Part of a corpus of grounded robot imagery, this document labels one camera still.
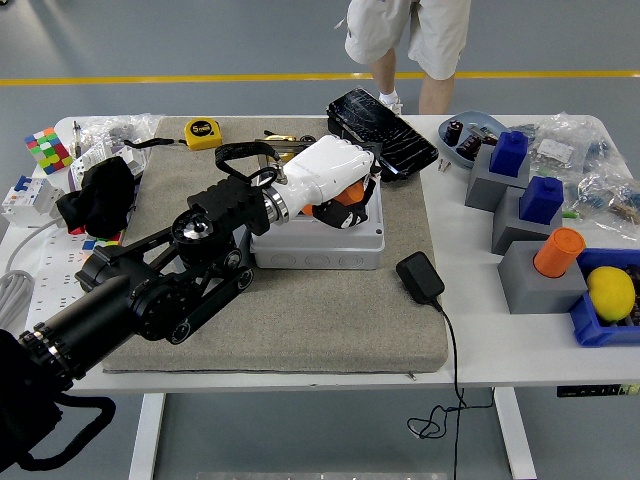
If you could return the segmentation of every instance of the black cloth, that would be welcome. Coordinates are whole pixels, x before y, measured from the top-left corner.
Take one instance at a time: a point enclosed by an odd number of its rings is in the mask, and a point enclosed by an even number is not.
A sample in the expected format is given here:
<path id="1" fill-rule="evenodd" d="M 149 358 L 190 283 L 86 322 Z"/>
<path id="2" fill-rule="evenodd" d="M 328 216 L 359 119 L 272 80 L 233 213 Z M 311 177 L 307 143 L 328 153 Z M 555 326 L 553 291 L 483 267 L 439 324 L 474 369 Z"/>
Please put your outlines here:
<path id="1" fill-rule="evenodd" d="M 109 238 L 127 226 L 135 179 L 122 157 L 91 167 L 81 187 L 56 202 L 69 231 L 84 227 L 89 235 Z"/>

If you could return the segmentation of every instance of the robotic arm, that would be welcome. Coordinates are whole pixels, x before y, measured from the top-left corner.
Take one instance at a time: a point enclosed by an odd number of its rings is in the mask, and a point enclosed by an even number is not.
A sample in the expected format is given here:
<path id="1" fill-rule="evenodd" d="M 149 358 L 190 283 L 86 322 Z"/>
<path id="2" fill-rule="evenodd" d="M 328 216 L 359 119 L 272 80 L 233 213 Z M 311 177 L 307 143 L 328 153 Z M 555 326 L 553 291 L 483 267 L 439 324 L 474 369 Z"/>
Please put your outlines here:
<path id="1" fill-rule="evenodd" d="M 266 154 L 274 158 L 250 177 L 229 160 Z M 13 463 L 50 470 L 79 453 L 115 413 L 105 398 L 65 395 L 73 379 L 133 335 L 179 344 L 233 301 L 253 281 L 241 265 L 233 232 L 255 234 L 289 221 L 305 205 L 331 201 L 375 169 L 373 153 L 325 136 L 286 164 L 266 143 L 223 145 L 216 165 L 228 178 L 187 199 L 173 225 L 127 247 L 97 247 L 76 274 L 87 292 L 16 340 L 0 330 L 0 471 Z M 151 250 L 161 253 L 149 263 Z M 179 257 L 181 273 L 162 273 Z M 61 419 L 56 404 L 100 408 L 102 413 L 59 455 L 35 460 L 29 451 Z"/>

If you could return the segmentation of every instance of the gray block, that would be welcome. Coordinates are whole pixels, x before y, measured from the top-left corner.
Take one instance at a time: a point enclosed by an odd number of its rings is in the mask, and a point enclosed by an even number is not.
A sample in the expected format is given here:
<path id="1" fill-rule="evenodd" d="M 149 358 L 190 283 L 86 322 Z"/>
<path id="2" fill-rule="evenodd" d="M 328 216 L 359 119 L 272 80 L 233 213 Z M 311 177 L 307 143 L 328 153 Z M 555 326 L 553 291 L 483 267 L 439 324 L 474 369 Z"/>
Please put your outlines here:
<path id="1" fill-rule="evenodd" d="M 533 266 L 544 242 L 513 242 L 498 273 L 512 314 L 566 313 L 587 291 L 577 262 L 559 278 L 548 278 Z"/>
<path id="2" fill-rule="evenodd" d="M 515 241 L 544 241 L 562 226 L 562 210 L 558 209 L 549 225 L 520 219 L 520 198 L 524 190 L 507 187 L 493 215 L 491 253 L 504 255 Z"/>
<path id="3" fill-rule="evenodd" d="M 483 144 L 480 147 L 478 156 L 473 163 L 469 183 L 467 185 L 467 196 L 464 204 L 467 207 L 477 208 L 495 212 L 507 187 L 517 187 L 525 189 L 529 185 L 530 160 L 525 157 L 517 177 L 509 177 L 500 173 L 489 171 L 491 155 L 495 147 Z"/>

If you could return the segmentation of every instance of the white robotic hand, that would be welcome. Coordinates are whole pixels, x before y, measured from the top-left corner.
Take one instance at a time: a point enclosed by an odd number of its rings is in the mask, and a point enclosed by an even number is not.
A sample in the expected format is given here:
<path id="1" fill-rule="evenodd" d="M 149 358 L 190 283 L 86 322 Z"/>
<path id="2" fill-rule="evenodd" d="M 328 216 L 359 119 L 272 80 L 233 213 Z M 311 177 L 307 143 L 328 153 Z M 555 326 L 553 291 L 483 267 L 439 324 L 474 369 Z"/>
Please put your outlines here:
<path id="1" fill-rule="evenodd" d="M 326 135 L 284 165 L 282 180 L 265 189 L 271 223 L 286 223 L 305 205 L 320 205 L 371 172 L 375 156 Z"/>

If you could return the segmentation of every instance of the blue tray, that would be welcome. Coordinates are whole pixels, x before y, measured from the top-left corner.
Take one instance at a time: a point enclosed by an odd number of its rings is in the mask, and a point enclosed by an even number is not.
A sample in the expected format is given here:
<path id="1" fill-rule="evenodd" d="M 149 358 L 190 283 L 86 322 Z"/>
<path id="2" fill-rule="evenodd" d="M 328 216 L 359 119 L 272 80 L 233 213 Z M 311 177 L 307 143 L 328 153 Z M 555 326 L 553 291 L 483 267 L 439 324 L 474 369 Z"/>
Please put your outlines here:
<path id="1" fill-rule="evenodd" d="M 578 256 L 578 266 L 586 277 L 601 266 L 626 268 L 640 265 L 640 250 L 586 248 Z M 583 347 L 602 347 L 608 344 L 640 344 L 640 327 L 602 326 L 596 316 L 589 293 L 585 293 L 569 310 L 576 340 Z"/>
<path id="2" fill-rule="evenodd" d="M 444 143 L 444 136 L 447 133 L 447 127 L 449 126 L 449 122 L 453 122 L 453 121 L 458 121 L 462 123 L 462 133 L 460 134 L 460 140 L 458 141 L 457 145 L 455 145 L 454 147 L 450 147 L 449 145 Z M 500 137 L 500 134 L 502 132 L 509 131 L 507 127 L 502 125 L 491 115 L 487 115 L 486 113 L 482 113 L 482 112 L 473 112 L 473 111 L 462 112 L 444 121 L 438 127 L 438 136 L 440 137 L 440 140 L 442 140 L 442 144 L 444 145 L 444 148 L 448 149 L 451 152 L 453 156 L 453 160 L 464 168 L 472 168 L 473 161 L 467 160 L 466 158 L 460 156 L 460 154 L 456 152 L 456 148 L 462 143 L 464 143 L 464 141 L 469 137 L 469 135 L 471 135 L 471 132 L 467 130 L 467 128 L 471 124 L 476 125 L 478 128 L 486 127 L 496 137 Z"/>

